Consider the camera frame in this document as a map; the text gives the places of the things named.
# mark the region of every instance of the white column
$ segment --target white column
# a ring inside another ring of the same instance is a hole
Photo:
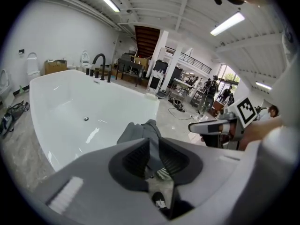
[[[165,75],[165,80],[164,80],[164,83],[163,83],[163,85],[161,87],[161,90],[166,90],[167,89],[167,86],[168,86],[168,84],[170,82],[170,79],[171,79],[171,77],[173,75],[173,72],[174,72],[174,69],[176,67],[176,64],[178,62],[179,56],[181,54],[182,48],[183,48],[183,43],[179,42],[177,44],[176,51],[175,51],[174,56],[172,58],[171,64],[169,65],[168,71],[167,71],[167,73]]]
[[[165,47],[165,44],[167,42],[167,39],[168,39],[168,35],[169,35],[169,32],[168,31],[164,31],[164,30],[161,30],[160,31],[160,34],[159,34],[159,39],[156,43],[156,47],[154,49],[154,52],[153,52],[153,55],[152,55],[152,58],[151,58],[151,62],[149,64],[149,68],[147,70],[147,74],[146,74],[146,77],[150,77],[151,75],[151,72],[154,68],[154,65],[158,59],[158,55],[159,55],[159,52],[160,52],[160,49],[162,47]]]

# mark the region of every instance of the cardboard box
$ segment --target cardboard box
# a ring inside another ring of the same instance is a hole
[[[141,62],[140,64],[144,67],[144,71],[147,71],[149,59],[138,58],[138,57],[135,57],[135,56],[131,56],[131,57],[133,57],[135,59],[135,63],[139,64],[139,62]]]
[[[67,61],[65,60],[57,60],[52,62],[45,62],[45,75],[50,73],[57,73],[61,71],[67,70]]]

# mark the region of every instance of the window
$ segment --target window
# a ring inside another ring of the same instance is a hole
[[[223,76],[223,74],[225,72],[226,67],[227,67],[227,65],[221,65],[219,73],[217,74],[218,78],[222,78],[222,76]]]
[[[231,80],[235,82],[240,82],[240,77],[227,65],[221,65],[219,73],[218,73],[219,79],[224,80]],[[227,88],[229,88],[230,84],[226,82],[221,82],[219,86],[219,93],[215,96],[216,98],[223,93],[223,91]],[[232,85],[231,92],[234,93],[237,88],[237,85]]]

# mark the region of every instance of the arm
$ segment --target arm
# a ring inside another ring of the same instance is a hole
[[[262,140],[270,131],[283,125],[281,116],[266,121],[254,121],[246,127],[240,141],[240,150],[245,150],[250,142]]]

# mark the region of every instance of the railing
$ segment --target railing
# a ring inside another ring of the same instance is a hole
[[[174,56],[175,49],[172,49],[170,47],[166,47],[166,49],[167,49],[167,51],[166,51],[167,54]],[[204,63],[201,63],[198,60],[186,55],[183,52],[180,54],[179,59],[195,66],[196,68],[198,68],[200,70],[203,70],[203,72],[205,72],[207,74],[210,74],[210,71],[211,71],[210,67],[208,67]]]

